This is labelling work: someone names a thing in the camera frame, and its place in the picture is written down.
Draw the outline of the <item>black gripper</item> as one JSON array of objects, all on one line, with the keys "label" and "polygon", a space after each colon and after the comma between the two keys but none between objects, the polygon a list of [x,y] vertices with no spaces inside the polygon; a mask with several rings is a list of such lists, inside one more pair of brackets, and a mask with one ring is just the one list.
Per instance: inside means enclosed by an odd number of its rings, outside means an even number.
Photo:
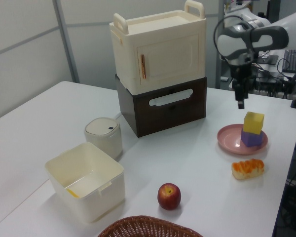
[{"label": "black gripper", "polygon": [[238,58],[229,62],[231,76],[237,80],[235,86],[235,100],[238,102],[238,109],[244,109],[244,99],[248,99],[250,86],[245,83],[245,91],[243,84],[247,78],[252,75],[253,54],[241,54]]}]

